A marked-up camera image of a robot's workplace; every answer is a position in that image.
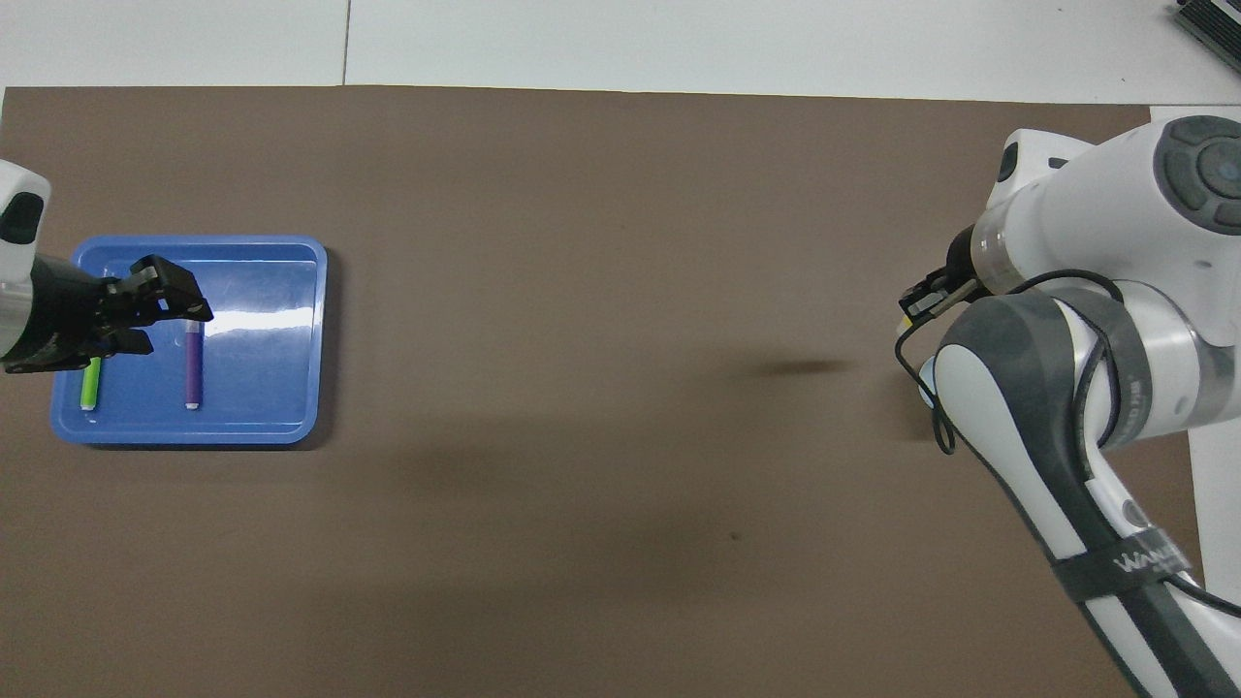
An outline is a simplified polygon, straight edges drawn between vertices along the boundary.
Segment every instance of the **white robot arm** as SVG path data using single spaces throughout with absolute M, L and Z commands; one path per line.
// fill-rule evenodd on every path
M 150 354 L 138 327 L 187 318 L 211 307 L 185 268 L 150 255 L 125 279 L 96 278 L 38 255 L 51 196 L 46 179 L 0 160 L 0 363 L 6 373 L 81 369 L 92 356 Z
M 1139 694 L 1241 697 L 1241 609 L 1194 584 L 1103 457 L 1241 415 L 1241 124 L 1189 117 L 1095 147 L 1018 130 L 997 179 L 901 299 L 897 355 Z M 961 299 L 915 374 L 901 344 Z

